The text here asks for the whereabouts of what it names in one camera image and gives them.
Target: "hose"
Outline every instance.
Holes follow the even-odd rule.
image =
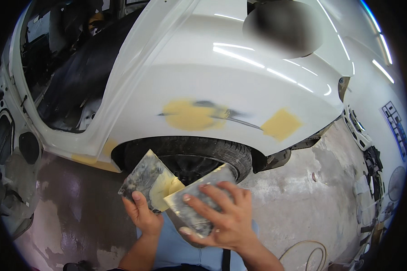
[[[320,251],[321,251],[321,254],[322,254],[321,261],[320,261],[320,263],[319,263],[318,268],[316,269],[316,271],[322,271],[322,270],[324,269],[324,266],[326,265],[326,261],[327,261],[327,248],[326,248],[326,246],[323,245],[321,242],[318,242],[318,241],[315,241],[315,240],[305,240],[305,241],[301,241],[301,242],[298,242],[298,243],[294,244],[293,246],[291,246],[290,248],[288,248],[285,252],[283,252],[282,256],[279,258],[279,261],[282,262],[283,256],[285,256],[285,255],[288,253],[288,251],[290,251],[293,247],[295,247],[295,246],[297,246],[297,245],[299,245],[299,244],[303,244],[303,243],[317,243],[317,244],[320,244],[320,245],[322,246],[322,248],[321,248],[321,247],[316,247],[314,250],[312,250],[311,254],[310,254],[309,257],[308,257],[308,261],[306,262],[305,271],[307,271],[308,265],[309,265],[309,261],[310,261],[310,259],[311,259],[311,257],[312,257],[312,254],[313,254],[316,250],[320,250]]]

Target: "hand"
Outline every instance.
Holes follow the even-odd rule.
[[[142,231],[142,235],[159,236],[163,228],[163,216],[149,210],[146,198],[141,192],[134,191],[131,196],[135,204],[124,197],[122,201],[134,225]]]
[[[195,243],[226,248],[236,252],[250,249],[259,244],[258,237],[252,230],[252,193],[231,182],[219,182],[217,186],[229,191],[234,198],[234,203],[225,192],[212,185],[200,185],[199,189],[222,208],[222,213],[212,209],[194,196],[184,195],[185,203],[214,224],[211,234],[206,238],[199,238],[187,227],[180,228],[180,232],[187,235],[190,241]]]

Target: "black wheel rim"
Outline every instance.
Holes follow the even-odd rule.
[[[169,154],[159,156],[159,158],[185,186],[226,163],[215,158],[192,154]],[[226,164],[230,167],[236,179],[238,176],[237,170],[233,165]]]

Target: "white car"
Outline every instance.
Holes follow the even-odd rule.
[[[352,63],[318,1],[302,0],[324,43],[296,59],[243,36],[246,1],[122,2],[33,2],[5,46],[0,204],[14,236],[33,218],[42,150],[120,172],[150,148],[186,185],[223,163],[240,182],[341,115]]]
[[[353,136],[354,141],[356,141],[358,147],[366,151],[370,146],[372,146],[372,139],[366,133],[362,124],[357,120],[356,113],[347,105],[342,112],[342,118],[344,119],[345,124]]]

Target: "concrete floor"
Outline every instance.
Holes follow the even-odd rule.
[[[353,195],[363,171],[362,152],[339,120],[314,147],[293,151],[283,167],[251,173],[240,186],[252,191],[262,243],[280,257],[299,241],[317,240],[327,248],[326,264],[350,262],[361,239],[357,203],[372,203],[368,195]],[[96,270],[117,267],[136,241],[135,226],[117,195],[125,177],[44,153],[34,222],[15,241],[27,262],[42,271],[61,271],[67,262],[80,260]],[[282,260],[286,271],[304,270],[317,246],[292,249]],[[308,270],[316,270],[320,259],[315,251]]]

